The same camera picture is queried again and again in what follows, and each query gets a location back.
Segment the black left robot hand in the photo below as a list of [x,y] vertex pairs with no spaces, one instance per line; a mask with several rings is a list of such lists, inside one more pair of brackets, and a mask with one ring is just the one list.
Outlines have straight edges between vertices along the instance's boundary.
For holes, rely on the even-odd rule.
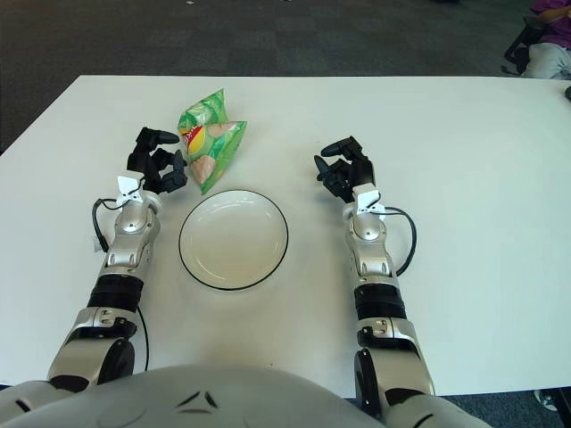
[[178,144],[179,137],[167,131],[143,127],[128,156],[127,170],[143,174],[143,189],[156,194],[172,193],[187,182],[182,152],[168,152],[165,144]]

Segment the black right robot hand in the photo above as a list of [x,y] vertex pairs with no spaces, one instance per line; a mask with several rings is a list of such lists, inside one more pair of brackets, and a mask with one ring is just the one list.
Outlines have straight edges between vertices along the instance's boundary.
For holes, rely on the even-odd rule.
[[332,143],[314,156],[317,180],[335,197],[353,202],[352,189],[374,184],[374,167],[353,136]]

